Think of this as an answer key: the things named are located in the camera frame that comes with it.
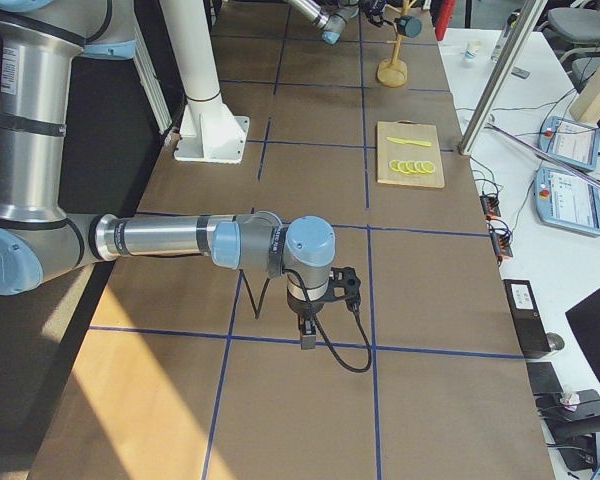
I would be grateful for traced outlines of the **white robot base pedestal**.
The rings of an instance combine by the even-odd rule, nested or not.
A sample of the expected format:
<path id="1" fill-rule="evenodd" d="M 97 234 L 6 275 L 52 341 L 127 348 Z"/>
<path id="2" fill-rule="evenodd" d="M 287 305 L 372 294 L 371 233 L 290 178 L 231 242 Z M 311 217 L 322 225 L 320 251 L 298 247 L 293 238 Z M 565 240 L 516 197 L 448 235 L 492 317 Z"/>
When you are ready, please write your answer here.
<path id="1" fill-rule="evenodd" d="M 202 1 L 160 3 L 185 93 L 174 157 L 182 162 L 238 164 L 250 120 L 224 103 Z"/>

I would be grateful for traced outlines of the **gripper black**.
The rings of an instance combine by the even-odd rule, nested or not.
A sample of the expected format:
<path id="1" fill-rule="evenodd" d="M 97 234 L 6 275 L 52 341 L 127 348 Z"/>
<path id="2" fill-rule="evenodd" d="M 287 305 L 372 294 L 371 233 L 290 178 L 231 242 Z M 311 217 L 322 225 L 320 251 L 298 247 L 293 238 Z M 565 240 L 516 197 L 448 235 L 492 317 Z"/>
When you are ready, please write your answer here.
<path id="1" fill-rule="evenodd" d="M 379 20 L 379 27 L 388 25 L 391 28 L 396 28 L 394 21 L 384 18 L 386 4 L 385 0 L 363 0 L 360 2 L 360 11 L 368 20 Z"/>
<path id="2" fill-rule="evenodd" d="M 306 302 L 299 300 L 293 295 L 287 295 L 287 304 L 297 315 L 300 348 L 302 350 L 312 350 L 316 347 L 317 329 L 313 317 L 323 308 L 322 302 Z"/>

